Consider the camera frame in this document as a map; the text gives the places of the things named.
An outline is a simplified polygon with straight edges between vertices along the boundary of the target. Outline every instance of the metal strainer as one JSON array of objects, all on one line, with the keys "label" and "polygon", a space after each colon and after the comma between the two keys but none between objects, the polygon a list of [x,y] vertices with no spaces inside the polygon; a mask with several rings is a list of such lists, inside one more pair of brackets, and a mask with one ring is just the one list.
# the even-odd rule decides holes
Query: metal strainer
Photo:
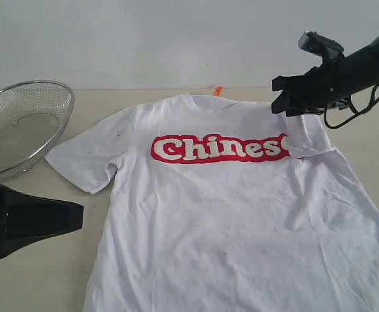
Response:
[{"label": "metal strainer", "polygon": [[73,109],[70,87],[27,81],[0,90],[0,183],[32,168],[60,138]]}]

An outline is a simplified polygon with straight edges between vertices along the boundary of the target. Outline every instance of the white t-shirt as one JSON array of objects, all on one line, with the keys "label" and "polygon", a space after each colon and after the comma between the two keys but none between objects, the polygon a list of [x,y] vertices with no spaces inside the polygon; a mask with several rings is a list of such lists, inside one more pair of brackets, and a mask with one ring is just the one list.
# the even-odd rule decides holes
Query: white t-shirt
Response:
[{"label": "white t-shirt", "polygon": [[115,176],[83,311],[379,311],[379,212],[316,116],[182,94],[46,159]]}]

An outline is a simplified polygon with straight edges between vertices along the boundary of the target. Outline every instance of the white wall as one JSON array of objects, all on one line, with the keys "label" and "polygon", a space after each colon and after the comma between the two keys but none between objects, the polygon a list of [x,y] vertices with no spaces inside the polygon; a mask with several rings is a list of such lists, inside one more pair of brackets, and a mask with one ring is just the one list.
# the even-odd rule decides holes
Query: white wall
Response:
[{"label": "white wall", "polygon": [[268,86],[319,63],[304,31],[349,54],[379,34],[379,1],[0,0],[0,87]]}]

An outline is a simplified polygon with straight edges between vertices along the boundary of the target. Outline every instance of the beige table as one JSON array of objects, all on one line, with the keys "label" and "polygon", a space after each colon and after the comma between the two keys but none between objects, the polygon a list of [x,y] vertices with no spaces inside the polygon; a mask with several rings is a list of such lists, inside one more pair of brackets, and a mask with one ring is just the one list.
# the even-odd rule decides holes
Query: beige table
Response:
[{"label": "beige table", "polygon": [[[75,109],[60,141],[126,106],[184,92],[212,94],[213,90],[76,91]],[[222,96],[271,101],[276,95],[265,88],[224,89]],[[367,93],[357,98],[366,101]],[[334,112],[332,117],[338,122],[344,115]],[[379,105],[368,115],[328,134],[379,208]],[[0,260],[0,311],[80,311],[111,186],[95,196],[88,195],[59,176],[45,161],[6,185],[27,194],[80,203],[85,206],[85,215],[82,230],[30,245]]]}]

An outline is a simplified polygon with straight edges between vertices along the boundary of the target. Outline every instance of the orange tag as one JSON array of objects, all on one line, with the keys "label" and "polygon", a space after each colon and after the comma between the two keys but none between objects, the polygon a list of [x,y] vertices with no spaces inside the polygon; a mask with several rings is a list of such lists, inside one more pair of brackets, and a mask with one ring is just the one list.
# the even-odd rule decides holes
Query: orange tag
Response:
[{"label": "orange tag", "polygon": [[222,86],[217,86],[216,88],[215,88],[215,91],[214,91],[214,96],[220,96],[220,94],[221,94],[221,91],[222,91]]}]

